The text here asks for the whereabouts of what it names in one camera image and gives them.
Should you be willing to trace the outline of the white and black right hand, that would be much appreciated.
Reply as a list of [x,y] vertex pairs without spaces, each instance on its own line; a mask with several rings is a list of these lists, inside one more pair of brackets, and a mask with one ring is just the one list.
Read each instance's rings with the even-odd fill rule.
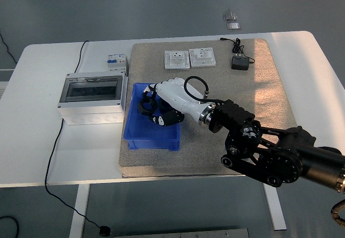
[[[197,79],[205,86],[203,94],[199,93],[188,81]],[[198,76],[169,79],[148,85],[138,103],[138,110],[152,122],[160,126],[178,124],[189,114],[199,125],[208,125],[216,102],[208,99],[209,87]]]

